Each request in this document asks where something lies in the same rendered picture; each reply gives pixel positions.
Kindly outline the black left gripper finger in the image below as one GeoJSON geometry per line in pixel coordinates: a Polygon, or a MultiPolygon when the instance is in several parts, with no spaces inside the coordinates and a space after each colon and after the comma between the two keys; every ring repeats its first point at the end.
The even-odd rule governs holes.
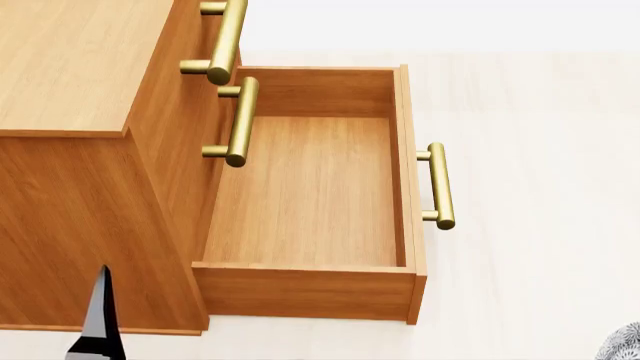
{"type": "Polygon", "coordinates": [[[67,351],[65,360],[126,360],[108,266],[100,270],[81,335],[67,351]]]}

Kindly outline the wooden cabinet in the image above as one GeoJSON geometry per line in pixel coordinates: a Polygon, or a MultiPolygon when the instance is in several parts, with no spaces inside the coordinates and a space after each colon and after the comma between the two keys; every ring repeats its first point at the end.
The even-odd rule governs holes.
{"type": "Polygon", "coordinates": [[[228,104],[205,74],[225,0],[0,0],[0,329],[76,330],[102,266],[120,326],[194,335],[228,104]]]}

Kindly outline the open wooden drawer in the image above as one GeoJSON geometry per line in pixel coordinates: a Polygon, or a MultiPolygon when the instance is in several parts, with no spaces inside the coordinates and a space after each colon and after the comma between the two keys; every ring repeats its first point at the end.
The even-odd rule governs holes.
{"type": "Polygon", "coordinates": [[[215,315],[415,324],[427,279],[409,72],[250,67],[244,167],[192,263],[215,315]]]}

